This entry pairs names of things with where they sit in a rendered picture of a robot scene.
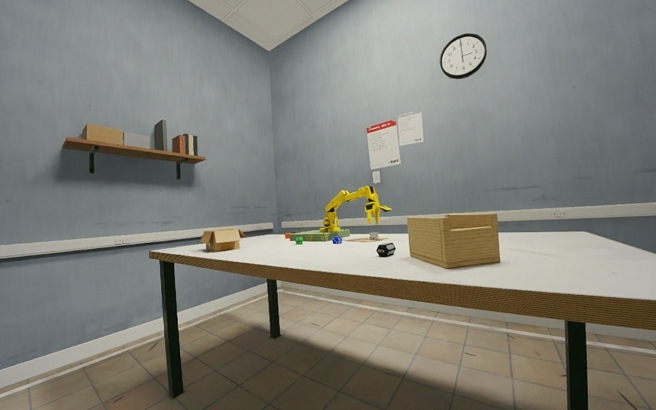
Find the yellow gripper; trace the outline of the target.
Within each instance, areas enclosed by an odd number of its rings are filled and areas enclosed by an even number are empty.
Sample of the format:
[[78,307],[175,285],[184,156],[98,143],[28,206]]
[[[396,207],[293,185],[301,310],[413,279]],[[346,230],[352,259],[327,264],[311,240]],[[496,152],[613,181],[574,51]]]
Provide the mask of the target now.
[[[370,204],[370,203],[371,203],[371,204]],[[370,201],[370,203],[369,203],[369,204],[365,204],[365,206],[366,206],[366,207],[365,207],[365,211],[366,211],[366,213],[367,213],[367,220],[368,220],[368,223],[369,223],[369,225],[371,225],[372,214],[373,214],[373,215],[375,216],[375,219],[376,219],[376,224],[378,225],[378,224],[379,224],[379,213],[380,213],[380,209],[382,209],[382,210],[385,211],[385,212],[386,212],[386,211],[391,211],[392,209],[389,209],[389,208],[386,207],[386,206],[380,206],[380,204],[378,203],[378,201]]]

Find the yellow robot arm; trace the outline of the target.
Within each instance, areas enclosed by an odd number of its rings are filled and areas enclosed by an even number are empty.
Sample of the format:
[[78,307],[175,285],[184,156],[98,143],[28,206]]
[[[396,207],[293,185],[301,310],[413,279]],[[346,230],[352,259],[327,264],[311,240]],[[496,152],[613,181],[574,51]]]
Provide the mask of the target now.
[[325,228],[320,228],[319,232],[336,232],[340,230],[340,227],[337,227],[335,210],[341,203],[343,203],[343,201],[352,201],[363,196],[366,196],[367,201],[378,201],[376,192],[371,185],[359,188],[358,191],[353,192],[352,194],[350,194],[348,191],[341,191],[338,193],[338,195],[332,201],[330,201],[330,203],[325,208],[325,211],[327,211],[327,218],[324,218],[322,221],[322,224],[325,226]]

